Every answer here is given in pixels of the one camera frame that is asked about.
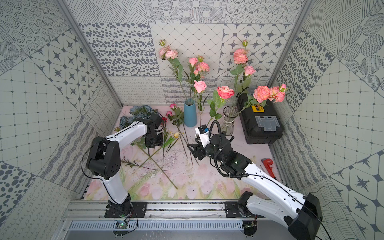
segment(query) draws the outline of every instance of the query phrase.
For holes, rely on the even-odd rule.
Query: gray dot pattern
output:
[[[0,228],[34,180],[34,174],[0,163]]]

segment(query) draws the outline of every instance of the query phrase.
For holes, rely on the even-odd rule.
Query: cable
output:
[[[85,174],[84,169],[83,169],[84,156],[87,154],[87,152],[88,152],[93,146],[95,146],[96,144],[99,144],[99,143],[100,143],[101,141],[103,141],[103,140],[106,140],[106,138],[102,138],[100,141],[98,141],[98,142],[96,142],[95,144],[93,144],[92,146],[90,146],[90,147],[84,152],[83,157],[81,158],[81,165],[80,165],[80,166],[81,166],[81,171],[83,172],[84,176],[86,176],[87,178],[91,178],[91,179],[99,179],[99,180],[103,183],[103,185],[104,185],[104,187],[105,187],[105,190],[107,190],[107,193],[108,193],[109,197],[112,199],[112,201],[114,201],[116,204],[118,204],[118,203],[112,198],[112,196],[109,194],[108,189],[107,189],[107,187],[105,186],[103,180],[101,180],[100,178],[97,178],[97,177],[90,177],[90,176],[88,176],[87,174]]]
[[[295,199],[295,198],[294,198],[294,197],[293,197],[287,190],[285,190],[282,186],[280,186],[279,184],[277,184],[275,181],[273,181],[273,180],[271,180],[271,179],[269,179],[269,178],[266,178],[266,177],[264,177],[264,176],[261,176],[261,175],[256,175],[256,174],[247,174],[247,173],[245,173],[245,174],[239,174],[239,175],[230,175],[230,174],[226,175],[225,173],[223,173],[223,172],[220,170],[220,168],[219,168],[219,166],[218,166],[218,164],[217,164],[217,159],[216,159],[217,156],[218,156],[218,154],[220,153],[220,151],[221,151],[221,149],[222,149],[221,128],[220,128],[220,125],[219,125],[219,123],[218,123],[217,120],[214,120],[214,121],[212,122],[211,127],[210,127],[210,130],[209,130],[209,135],[208,135],[208,136],[210,137],[214,124],[217,125],[217,130],[218,130],[218,132],[219,132],[219,151],[217,151],[217,152],[214,154],[214,162],[215,162],[215,168],[217,169],[217,171],[220,173],[221,176],[223,176],[223,177],[229,177],[229,178],[242,178],[242,177],[248,177],[248,176],[256,176],[256,177],[260,177],[261,179],[268,179],[269,181],[273,182],[273,183],[276,184],[278,187],[280,187],[284,192],[286,192],[286,193],[288,194],[288,196],[292,197],[292,200],[293,200],[293,201],[297,201],[297,202],[300,203],[303,207],[305,207],[310,213],[312,213],[312,215],[313,215],[314,217],[316,217],[316,219],[319,221],[319,223],[320,223],[320,224],[322,225],[322,227],[324,228],[325,232],[326,232],[327,235],[328,235],[328,238],[331,240],[331,237],[330,237],[330,235],[329,235],[327,229],[325,228],[325,226],[323,225],[323,223],[321,222],[321,220],[316,216],[316,214],[315,214],[314,212],[312,212],[312,210],[310,210],[307,206],[305,206],[304,204],[302,204],[299,200]]]

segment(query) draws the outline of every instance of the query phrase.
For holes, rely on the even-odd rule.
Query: mounting plate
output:
[[[145,212],[147,211],[147,202],[131,202],[134,213],[136,213],[132,218],[144,218]],[[105,211],[105,218],[118,218],[119,212],[114,210],[113,208],[107,208],[109,210]]]

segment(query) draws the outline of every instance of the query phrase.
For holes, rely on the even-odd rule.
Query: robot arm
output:
[[[211,137],[214,124],[217,125],[219,134]],[[194,157],[199,160],[206,156],[213,159],[223,177],[238,178],[272,200],[264,200],[251,192],[245,192],[238,200],[239,211],[243,216],[262,215],[287,227],[298,240],[315,239],[322,212],[319,200],[314,195],[304,196],[289,189],[264,173],[250,159],[235,152],[231,147],[233,137],[229,140],[225,138],[225,132],[221,132],[217,121],[212,123],[210,129],[202,125],[195,130],[196,144],[187,144]]]
[[[115,134],[93,139],[87,168],[102,180],[109,194],[109,205],[122,213],[121,216],[131,212],[131,197],[117,174],[121,165],[120,149],[141,136],[145,137],[145,144],[149,148],[163,145],[163,134],[156,131],[161,122],[161,117],[153,114],[149,119],[135,121]]]

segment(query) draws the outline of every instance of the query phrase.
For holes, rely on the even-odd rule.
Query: floral tablecloth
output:
[[[165,113],[170,110],[168,106],[152,107],[158,109],[164,116]],[[131,106],[124,106],[120,116],[130,116],[130,108]],[[201,123],[206,124],[209,118],[208,109],[206,109],[201,115]],[[177,128],[172,125],[169,120],[167,121],[167,128],[172,131],[172,133],[177,132]],[[185,134],[182,126],[180,127],[180,130]],[[185,130],[189,142],[193,143],[195,136],[194,127],[185,127]],[[267,144],[248,145],[245,142],[239,118],[235,120],[235,131],[233,136],[235,139],[232,141],[232,148],[247,156],[259,167],[262,166],[261,159],[273,159]],[[150,149],[150,153],[154,153],[157,149],[158,147],[156,147],[156,149]],[[188,158],[185,155],[181,141],[178,140],[169,152],[164,153],[164,161],[163,150],[160,150],[153,156],[153,159],[163,168],[165,173],[177,186],[177,189],[161,171],[145,169],[142,167],[125,166],[125,164],[122,163],[119,175],[125,189],[130,193],[131,198],[134,200],[238,199],[244,191],[250,191],[262,198],[267,198],[265,195],[259,193],[257,189],[238,179],[222,177],[217,172],[216,168],[210,165],[207,157],[201,161],[197,160],[198,163],[193,157],[193,161],[191,161],[186,146],[185,150],[187,151]],[[135,160],[135,162],[140,165],[147,159],[147,156],[137,146],[127,146],[126,148],[121,149],[121,158],[125,160],[129,159],[130,162]],[[151,159],[143,166],[157,169],[157,166]],[[273,168],[273,173],[276,178],[281,181],[276,167]],[[101,181],[93,179],[84,195],[84,200],[107,199],[108,194]]]

